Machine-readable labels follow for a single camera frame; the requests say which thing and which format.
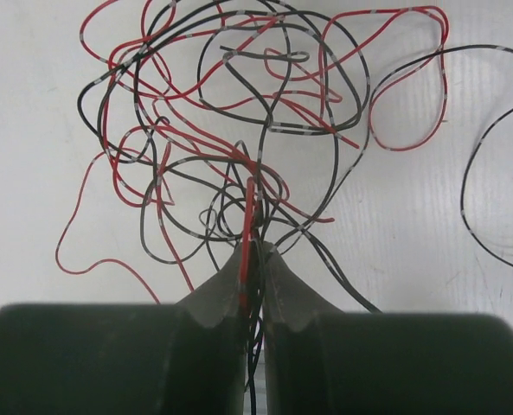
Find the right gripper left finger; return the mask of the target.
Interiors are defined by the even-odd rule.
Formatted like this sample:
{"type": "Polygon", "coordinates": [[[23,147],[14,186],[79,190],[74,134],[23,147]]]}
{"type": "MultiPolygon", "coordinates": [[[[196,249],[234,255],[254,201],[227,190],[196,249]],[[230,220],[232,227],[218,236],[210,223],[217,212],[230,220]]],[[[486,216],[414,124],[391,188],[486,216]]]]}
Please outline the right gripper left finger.
{"type": "Polygon", "coordinates": [[[252,243],[241,244],[215,275],[176,303],[180,311],[203,329],[228,326],[235,337],[246,336],[247,309],[240,303],[240,295],[247,294],[248,286],[248,282],[240,282],[245,247],[251,258],[252,243]]]}

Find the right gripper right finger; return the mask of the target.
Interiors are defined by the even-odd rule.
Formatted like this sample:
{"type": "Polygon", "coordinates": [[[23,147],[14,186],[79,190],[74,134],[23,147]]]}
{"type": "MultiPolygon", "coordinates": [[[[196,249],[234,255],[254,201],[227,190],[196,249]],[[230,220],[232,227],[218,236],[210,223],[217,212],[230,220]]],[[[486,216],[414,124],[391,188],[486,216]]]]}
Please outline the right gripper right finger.
{"type": "Polygon", "coordinates": [[[289,268],[274,244],[263,244],[262,257],[265,262],[263,321],[267,333],[272,333],[278,326],[300,332],[317,316],[342,315],[338,307],[289,268]]]}

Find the red orange wire ball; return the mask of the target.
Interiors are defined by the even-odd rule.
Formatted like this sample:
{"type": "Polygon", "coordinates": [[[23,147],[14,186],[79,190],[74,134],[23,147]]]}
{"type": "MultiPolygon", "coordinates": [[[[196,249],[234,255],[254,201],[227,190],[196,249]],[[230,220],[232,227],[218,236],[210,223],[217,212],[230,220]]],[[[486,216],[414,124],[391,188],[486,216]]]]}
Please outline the red orange wire ball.
{"type": "Polygon", "coordinates": [[[344,63],[357,58],[367,73],[366,42],[351,37],[341,15],[283,1],[262,1],[255,10],[213,1],[186,16],[177,7],[170,2],[153,17],[142,16],[139,37],[103,58],[98,82],[105,91],[96,117],[84,109],[79,116],[98,139],[123,203],[141,214],[154,208],[162,235],[175,228],[197,250],[224,244],[240,257],[234,286],[247,324],[245,388],[253,392],[270,265],[300,239],[352,299],[376,312],[311,228],[325,222],[348,177],[340,169],[342,147],[353,147],[357,158],[368,148],[347,131],[370,123],[376,101],[408,72],[393,71],[359,93],[344,63]],[[350,89],[350,116],[334,113],[343,95],[330,84],[333,72],[350,89]],[[292,203],[287,182],[265,163],[272,134],[330,138],[331,178],[312,211],[292,203]]]}

